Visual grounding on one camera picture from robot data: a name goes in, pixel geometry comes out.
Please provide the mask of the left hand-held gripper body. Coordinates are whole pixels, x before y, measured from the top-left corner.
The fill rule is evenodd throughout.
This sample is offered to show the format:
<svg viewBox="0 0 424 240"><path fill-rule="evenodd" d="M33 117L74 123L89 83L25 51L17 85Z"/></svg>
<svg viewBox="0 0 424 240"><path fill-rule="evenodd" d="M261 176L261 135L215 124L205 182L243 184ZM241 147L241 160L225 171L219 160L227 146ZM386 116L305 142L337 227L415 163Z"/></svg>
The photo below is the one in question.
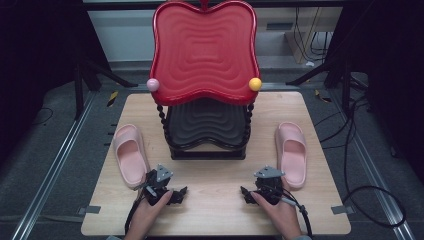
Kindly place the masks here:
<svg viewBox="0 0 424 240"><path fill-rule="evenodd" d="M162 164L158 164L155 169L147 173L143 195L151 206L155 205L168 191L167 185L172 176L173 172Z"/></svg>

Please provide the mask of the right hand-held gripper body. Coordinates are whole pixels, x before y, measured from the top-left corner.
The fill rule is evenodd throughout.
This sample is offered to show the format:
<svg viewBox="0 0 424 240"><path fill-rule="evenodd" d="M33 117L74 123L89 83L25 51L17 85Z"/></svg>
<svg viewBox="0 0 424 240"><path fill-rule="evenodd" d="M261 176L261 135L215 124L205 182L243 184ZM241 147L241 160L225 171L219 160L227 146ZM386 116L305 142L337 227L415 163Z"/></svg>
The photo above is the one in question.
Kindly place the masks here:
<svg viewBox="0 0 424 240"><path fill-rule="evenodd" d="M271 166L265 166L254 173L256 177L256 192L259 193L271 205L280 202L283 195L283 182L281 177L285 173Z"/></svg>

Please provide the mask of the pink slipper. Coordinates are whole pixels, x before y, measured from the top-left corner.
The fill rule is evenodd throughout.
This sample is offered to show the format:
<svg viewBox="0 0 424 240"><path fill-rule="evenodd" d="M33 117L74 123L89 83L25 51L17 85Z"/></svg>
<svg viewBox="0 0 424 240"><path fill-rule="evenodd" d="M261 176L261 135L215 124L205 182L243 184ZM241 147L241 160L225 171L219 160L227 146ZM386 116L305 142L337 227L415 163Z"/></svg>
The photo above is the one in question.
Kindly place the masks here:
<svg viewBox="0 0 424 240"><path fill-rule="evenodd" d="M307 146L302 129L295 123L280 123L275 131L277 168L285 173L289 186L300 189L305 185Z"/></svg>
<svg viewBox="0 0 424 240"><path fill-rule="evenodd" d="M132 124L121 126L115 132L112 146L124 183L138 190L150 171L140 130Z"/></svg>

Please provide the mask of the red and black shoe rack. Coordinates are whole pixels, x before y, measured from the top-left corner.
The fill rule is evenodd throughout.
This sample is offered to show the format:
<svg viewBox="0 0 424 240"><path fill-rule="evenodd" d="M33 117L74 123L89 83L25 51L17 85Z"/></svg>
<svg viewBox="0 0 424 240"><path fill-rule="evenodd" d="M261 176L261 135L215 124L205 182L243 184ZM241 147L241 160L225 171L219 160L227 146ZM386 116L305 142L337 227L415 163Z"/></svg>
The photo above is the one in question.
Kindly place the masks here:
<svg viewBox="0 0 424 240"><path fill-rule="evenodd" d="M257 20L243 0L166 1L153 15L147 87L171 158L243 159L262 81Z"/></svg>

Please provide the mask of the person's left hand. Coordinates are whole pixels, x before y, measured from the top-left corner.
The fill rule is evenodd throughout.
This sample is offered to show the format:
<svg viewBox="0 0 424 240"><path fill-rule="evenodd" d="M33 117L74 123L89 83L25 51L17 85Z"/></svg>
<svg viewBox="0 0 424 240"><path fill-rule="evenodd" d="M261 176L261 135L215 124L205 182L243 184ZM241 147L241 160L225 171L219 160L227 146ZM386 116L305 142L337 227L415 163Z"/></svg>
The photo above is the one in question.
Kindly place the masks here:
<svg viewBox="0 0 424 240"><path fill-rule="evenodd" d="M155 205L150 205L146 199L140 196L124 240L144 240L171 197L172 192L167 191Z"/></svg>

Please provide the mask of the person's right hand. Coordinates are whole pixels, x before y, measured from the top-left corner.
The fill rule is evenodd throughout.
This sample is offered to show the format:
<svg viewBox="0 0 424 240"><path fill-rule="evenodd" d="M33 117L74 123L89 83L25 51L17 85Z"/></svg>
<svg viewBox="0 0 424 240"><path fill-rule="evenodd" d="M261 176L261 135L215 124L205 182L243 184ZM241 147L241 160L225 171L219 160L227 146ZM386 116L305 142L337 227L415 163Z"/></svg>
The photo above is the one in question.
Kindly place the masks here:
<svg viewBox="0 0 424 240"><path fill-rule="evenodd" d="M251 192L251 196L270 218L275 229L284 240L294 240L302 235L296 208L286 202L270 204L260 194Z"/></svg>

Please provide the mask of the grey tape piece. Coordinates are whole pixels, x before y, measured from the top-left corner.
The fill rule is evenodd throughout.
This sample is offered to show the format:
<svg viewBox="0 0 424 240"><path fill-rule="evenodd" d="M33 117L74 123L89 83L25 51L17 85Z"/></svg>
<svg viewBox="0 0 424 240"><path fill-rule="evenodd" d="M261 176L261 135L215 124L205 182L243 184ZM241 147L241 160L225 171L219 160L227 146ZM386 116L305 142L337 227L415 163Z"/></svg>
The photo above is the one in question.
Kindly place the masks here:
<svg viewBox="0 0 424 240"><path fill-rule="evenodd" d="M85 215L87 213L98 214L101 210L101 206L85 206L80 207L78 210L79 215Z"/></svg>
<svg viewBox="0 0 424 240"><path fill-rule="evenodd" d="M338 214L349 215L354 213L354 209L351 206L344 206L344 205L332 206L331 210L334 215L338 215Z"/></svg>

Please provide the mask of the yellow and black tape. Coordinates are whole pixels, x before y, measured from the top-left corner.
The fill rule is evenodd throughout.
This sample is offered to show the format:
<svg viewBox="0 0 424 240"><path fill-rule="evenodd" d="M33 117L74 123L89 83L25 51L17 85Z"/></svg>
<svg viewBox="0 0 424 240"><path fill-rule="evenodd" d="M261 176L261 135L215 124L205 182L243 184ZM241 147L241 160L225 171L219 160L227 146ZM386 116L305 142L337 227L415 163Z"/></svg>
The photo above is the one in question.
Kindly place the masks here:
<svg viewBox="0 0 424 240"><path fill-rule="evenodd" d="M316 98L320 99L321 101L323 101L325 103L331 103L332 102L332 100L331 100L330 97L323 96L318 89L315 89L314 90L314 94L315 94L315 97Z"/></svg>
<svg viewBox="0 0 424 240"><path fill-rule="evenodd" d="M116 98L117 98L117 96L118 96L118 91L113 91L112 93L111 93L111 95L110 95L110 97L109 97L109 100L108 100L108 102L107 102L107 107L111 107L113 104L114 104L114 102L115 102L115 100L116 100Z"/></svg>

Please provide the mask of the black tripod stand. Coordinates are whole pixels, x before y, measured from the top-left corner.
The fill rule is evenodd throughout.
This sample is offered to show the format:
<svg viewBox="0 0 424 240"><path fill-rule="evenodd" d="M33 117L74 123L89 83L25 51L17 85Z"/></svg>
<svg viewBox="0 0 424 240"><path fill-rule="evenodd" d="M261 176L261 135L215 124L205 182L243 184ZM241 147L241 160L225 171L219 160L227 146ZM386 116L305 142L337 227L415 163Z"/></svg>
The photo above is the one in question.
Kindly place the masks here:
<svg viewBox="0 0 424 240"><path fill-rule="evenodd" d="M76 113L75 119L78 120L84 110L84 95L83 84L86 84L90 91L97 91L101 87L100 80L97 75L101 74L112 81L118 83L125 88L137 87L137 84L131 83L115 75L111 70L108 70L95 62L88 59L80 59L74 68L74 85L75 85L75 101Z"/></svg>
<svg viewBox="0 0 424 240"><path fill-rule="evenodd" d="M350 88L352 77L352 61L348 52L339 52L328 57L323 64L312 69L301 77L287 82L289 86L299 86L307 80L322 72L328 72L324 85L327 88L334 88L338 83L342 85L341 107L345 113L351 108Z"/></svg>

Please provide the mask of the aluminium floor rail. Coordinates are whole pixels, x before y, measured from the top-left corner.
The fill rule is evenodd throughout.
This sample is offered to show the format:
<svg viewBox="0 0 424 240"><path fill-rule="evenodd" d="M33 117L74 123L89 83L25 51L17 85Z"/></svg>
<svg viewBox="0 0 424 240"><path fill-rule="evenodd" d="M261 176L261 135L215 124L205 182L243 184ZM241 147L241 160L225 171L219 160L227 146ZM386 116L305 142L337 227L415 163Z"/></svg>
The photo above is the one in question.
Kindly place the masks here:
<svg viewBox="0 0 424 240"><path fill-rule="evenodd" d="M347 129L347 135L343 144L343 177L346 195L342 198L342 202L346 203L347 201L350 201L352 206L356 208L356 211L364 215L369 221L380 227L391 229L394 232L397 240L416 240L416 237L407 222L407 213L405 207L400 202L400 200L390 191L386 181L384 180L380 171L377 169L372 157L365 147L363 140L357 132L355 113L357 110L357 104L361 103L364 97L359 97L355 100L350 99L350 111L345 113L341 107L342 94L338 93L336 90L330 90L329 95L334 101L334 104L339 111L342 120L344 121L344 126L341 127L340 130ZM347 165L348 151L350 147L355 150L355 153L358 157L358 162L361 164L365 175L367 176L369 182L368 185L354 188L349 186ZM357 204L354 196L364 191L370 191L375 195L379 206L385 215L385 220L378 220L375 216L371 215L370 211L366 211L364 206Z"/></svg>
<svg viewBox="0 0 424 240"><path fill-rule="evenodd" d="M92 109L93 101L95 100L97 92L89 91L87 99L83 101L83 110L81 115L73 121L70 130L62 142L58 153L56 154L52 165L46 173L40 187L38 188L33 200L27 207L25 214L20 218L11 240L27 240L33 227L35 226L41 211L43 210L47 199L58 179L60 173L66 163L68 156L79 136L81 129L86 122L86 119Z"/></svg>

